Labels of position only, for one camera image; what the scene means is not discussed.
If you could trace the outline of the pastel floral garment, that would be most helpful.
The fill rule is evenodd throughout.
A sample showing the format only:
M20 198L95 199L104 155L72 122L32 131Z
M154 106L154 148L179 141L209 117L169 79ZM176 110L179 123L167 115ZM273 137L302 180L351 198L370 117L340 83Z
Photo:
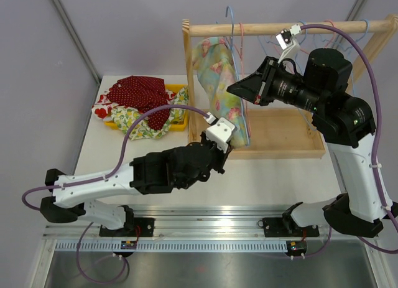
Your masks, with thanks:
M223 37L207 37L192 50L193 69L204 89L210 112L231 121L235 126L231 145L237 149L250 144L250 132L241 98L227 92L237 82L234 60Z

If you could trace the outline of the red polka dot garment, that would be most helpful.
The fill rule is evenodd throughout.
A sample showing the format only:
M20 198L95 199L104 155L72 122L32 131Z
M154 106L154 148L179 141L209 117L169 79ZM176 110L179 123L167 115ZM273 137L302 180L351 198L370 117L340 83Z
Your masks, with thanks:
M106 94L113 104L107 118L132 124L140 115L151 109L169 104L164 80L161 78L130 76L118 80Z

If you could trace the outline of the lemon print skirt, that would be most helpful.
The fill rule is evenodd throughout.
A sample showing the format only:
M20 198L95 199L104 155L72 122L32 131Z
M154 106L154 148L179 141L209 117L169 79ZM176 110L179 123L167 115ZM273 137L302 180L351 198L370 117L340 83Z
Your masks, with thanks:
M165 90L166 94L168 94L169 104L173 105L187 105L188 100L186 99L184 94L177 94L169 96L172 92ZM169 116L165 120L164 125L160 129L153 129L150 127L150 117L144 118L140 121L137 126L132 130L129 135L130 140L138 140L138 139L160 139L162 136L166 135L171 127L171 123L175 118L180 118L184 115L184 112L187 112L185 109L170 109L168 110ZM135 108L126 108L122 106L117 106L111 111L112 122L117 125L118 130L120 130L124 135L127 134L128 129L132 126L132 124L138 120L142 116Z

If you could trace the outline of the red poppy print garment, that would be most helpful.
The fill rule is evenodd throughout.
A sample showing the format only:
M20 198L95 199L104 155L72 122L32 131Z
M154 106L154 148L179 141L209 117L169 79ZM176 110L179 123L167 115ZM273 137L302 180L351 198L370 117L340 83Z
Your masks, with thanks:
M91 107L92 114L104 122L109 122L112 120L111 111L118 105L108 98L108 93L109 91L100 93L98 99Z

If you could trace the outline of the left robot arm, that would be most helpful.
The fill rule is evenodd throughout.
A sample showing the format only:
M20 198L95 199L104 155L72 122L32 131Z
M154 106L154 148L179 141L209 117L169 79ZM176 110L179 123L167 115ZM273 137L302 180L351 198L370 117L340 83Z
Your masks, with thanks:
M78 185L72 187L66 182L73 176L50 170L47 175L56 187L51 196L41 200L39 211L51 223L85 220L101 225L101 236L133 236L137 233L133 209L108 205L100 198L166 194L206 182L212 170L224 173L224 163L232 150L231 137L225 128L219 134L206 130L200 142L137 157L108 179L94 182L95 174L78 176Z

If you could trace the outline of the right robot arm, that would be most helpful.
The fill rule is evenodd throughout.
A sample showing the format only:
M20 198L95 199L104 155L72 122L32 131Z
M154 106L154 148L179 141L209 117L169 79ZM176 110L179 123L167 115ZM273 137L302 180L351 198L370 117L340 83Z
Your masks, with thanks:
M229 93L255 105L277 100L310 112L336 163L344 192L287 209L282 228L290 236L307 226L329 225L344 235L373 238L382 231L383 220L397 215L397 203L373 174L376 123L371 107L346 92L351 71L342 53L320 48L310 52L303 74L290 73L283 61L266 57L254 73L228 87Z

